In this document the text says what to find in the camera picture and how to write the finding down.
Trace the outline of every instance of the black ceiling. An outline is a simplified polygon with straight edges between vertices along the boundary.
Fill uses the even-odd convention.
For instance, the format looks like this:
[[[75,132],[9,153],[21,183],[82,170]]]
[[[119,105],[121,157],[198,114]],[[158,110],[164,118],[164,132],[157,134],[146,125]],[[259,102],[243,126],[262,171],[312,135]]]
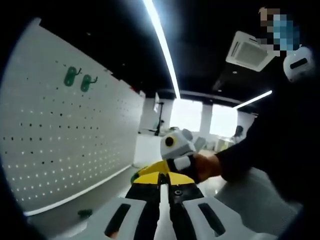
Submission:
[[[236,31],[259,37],[258,11],[265,4],[212,0],[153,2],[183,98],[235,106],[237,101],[249,100],[286,84],[283,57],[274,58],[261,72],[225,61]],[[31,12],[42,18],[41,26],[95,59],[135,90],[142,90],[149,97],[156,91],[160,97],[175,96],[142,0],[47,3]],[[266,103],[268,98],[243,109],[257,111]]]

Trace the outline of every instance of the person's hand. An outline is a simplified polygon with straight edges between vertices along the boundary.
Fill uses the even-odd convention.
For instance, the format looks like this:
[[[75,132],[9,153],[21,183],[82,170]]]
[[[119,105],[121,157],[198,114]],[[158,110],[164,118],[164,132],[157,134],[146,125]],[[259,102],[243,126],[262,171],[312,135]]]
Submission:
[[[193,157],[195,159],[195,168],[200,182],[203,182],[210,177],[216,177],[222,174],[219,159],[216,155],[206,157],[195,153]]]

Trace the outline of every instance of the white wall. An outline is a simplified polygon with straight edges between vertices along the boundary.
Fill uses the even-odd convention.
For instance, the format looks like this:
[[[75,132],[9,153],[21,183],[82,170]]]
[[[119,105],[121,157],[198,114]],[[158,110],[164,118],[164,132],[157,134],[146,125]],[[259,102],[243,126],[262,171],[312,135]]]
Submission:
[[[170,127],[171,111],[173,107],[173,100],[161,99],[164,102],[162,119],[164,120],[164,127]],[[152,129],[154,124],[159,119],[159,113],[154,112],[154,99],[146,98],[143,106],[143,113],[140,122],[140,129]],[[215,142],[218,139],[217,135],[210,134],[210,124],[212,118],[212,105],[203,105],[202,118],[199,132],[193,132],[194,137],[206,138],[208,142]],[[242,111],[238,112],[237,124],[243,127],[243,133],[246,136],[248,128],[254,122],[255,116]]]

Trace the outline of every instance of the bright window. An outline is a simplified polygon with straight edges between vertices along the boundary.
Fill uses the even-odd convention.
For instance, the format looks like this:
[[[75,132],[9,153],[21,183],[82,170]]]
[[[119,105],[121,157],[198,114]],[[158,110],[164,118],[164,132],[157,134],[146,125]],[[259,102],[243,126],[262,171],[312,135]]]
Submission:
[[[212,106],[210,134],[230,138],[235,135],[237,124],[238,110],[217,104]]]
[[[191,132],[199,132],[202,116],[202,102],[186,99],[173,101],[170,127],[188,129]]]

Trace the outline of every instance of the white pegboard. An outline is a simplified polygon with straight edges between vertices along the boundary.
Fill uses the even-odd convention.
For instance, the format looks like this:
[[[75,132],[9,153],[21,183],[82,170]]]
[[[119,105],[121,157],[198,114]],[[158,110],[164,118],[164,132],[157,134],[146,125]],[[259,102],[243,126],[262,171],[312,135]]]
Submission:
[[[0,89],[2,167],[27,215],[69,201],[132,164],[144,102],[39,23],[19,39]],[[82,70],[68,87],[70,66]],[[98,81],[82,92],[86,74]]]

